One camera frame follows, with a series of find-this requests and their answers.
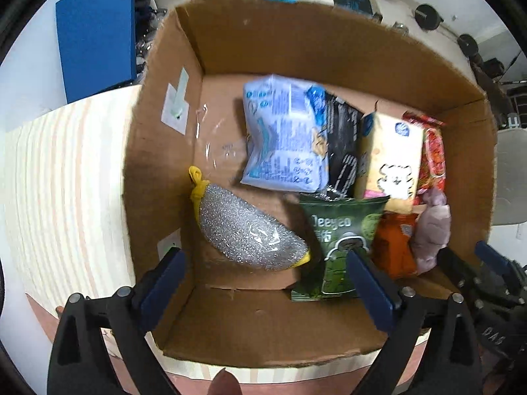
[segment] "pink plush toy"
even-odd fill
[[[451,216],[445,194],[433,187],[423,194],[423,201],[426,209],[417,220],[410,240],[418,275],[435,267],[437,253],[450,239]]]

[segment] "red snack package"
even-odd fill
[[[414,205],[422,205],[424,204],[422,196],[430,188],[437,187],[441,191],[445,190],[445,149],[439,130],[445,124],[429,116],[412,112],[405,112],[402,119],[424,129],[421,167],[414,200]]]

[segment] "steel wool scrubber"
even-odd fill
[[[310,260],[309,248],[295,233],[231,191],[202,179],[189,168],[196,185],[190,198],[205,238],[229,260],[266,270],[284,270]]]

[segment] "black snack bag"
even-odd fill
[[[341,98],[326,92],[329,184],[319,195],[326,196],[326,200],[353,197],[360,145],[359,122],[363,115]]]

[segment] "blue gripper pad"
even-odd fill
[[[353,282],[375,327],[388,334],[396,325],[395,306],[370,269],[355,252],[348,252],[346,274]]]
[[[494,273],[500,276],[504,276],[511,271],[509,260],[483,241],[476,243],[474,254]]]
[[[147,290],[139,304],[140,326],[143,332],[152,331],[165,308],[185,276],[186,255],[179,248],[172,247],[150,273]]]

